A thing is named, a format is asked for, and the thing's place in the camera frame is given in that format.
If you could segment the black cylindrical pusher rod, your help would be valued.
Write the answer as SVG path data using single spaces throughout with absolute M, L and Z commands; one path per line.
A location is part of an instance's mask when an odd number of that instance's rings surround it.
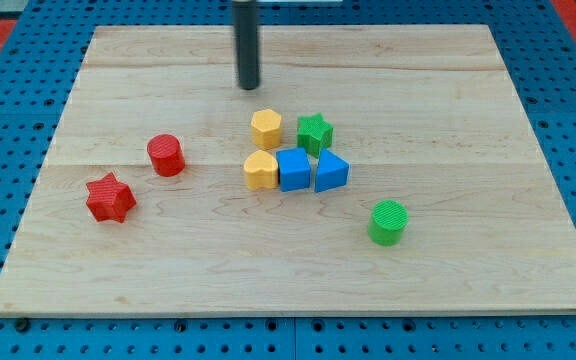
M 254 90 L 260 85 L 257 1 L 233 0 L 232 22 L 238 86 Z

